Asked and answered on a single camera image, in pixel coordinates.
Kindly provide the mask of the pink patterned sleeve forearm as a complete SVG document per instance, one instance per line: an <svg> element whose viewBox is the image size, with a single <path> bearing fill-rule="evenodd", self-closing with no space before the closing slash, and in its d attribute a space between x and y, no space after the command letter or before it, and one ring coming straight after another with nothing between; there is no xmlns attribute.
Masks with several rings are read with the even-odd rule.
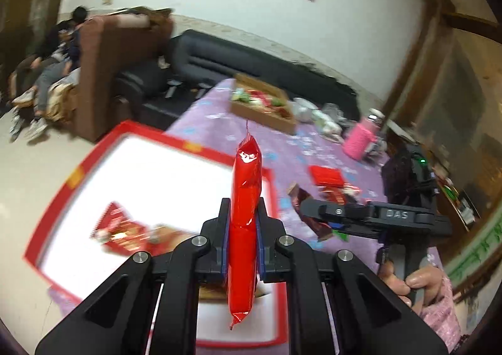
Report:
<svg viewBox="0 0 502 355"><path fill-rule="evenodd" d="M461 328L454 309L451 282L446 275L442 276L435 301L424 306L419 316L443 340L448 352L453 352L460 342Z"/></svg>

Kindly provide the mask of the person right hand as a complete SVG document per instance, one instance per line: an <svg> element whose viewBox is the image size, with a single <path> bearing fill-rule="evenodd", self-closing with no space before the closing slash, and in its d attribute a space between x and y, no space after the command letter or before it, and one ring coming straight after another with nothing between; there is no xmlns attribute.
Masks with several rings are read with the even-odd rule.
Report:
<svg viewBox="0 0 502 355"><path fill-rule="evenodd" d="M402 280L394 275L392 261L382 264L378 271L379 278L418 315L424 308L429 307L438 300L441 295L444 275L445 273L441 269L429 264ZM423 291L423 297L415 301L415 304L412 304L409 294L420 289Z"/></svg>

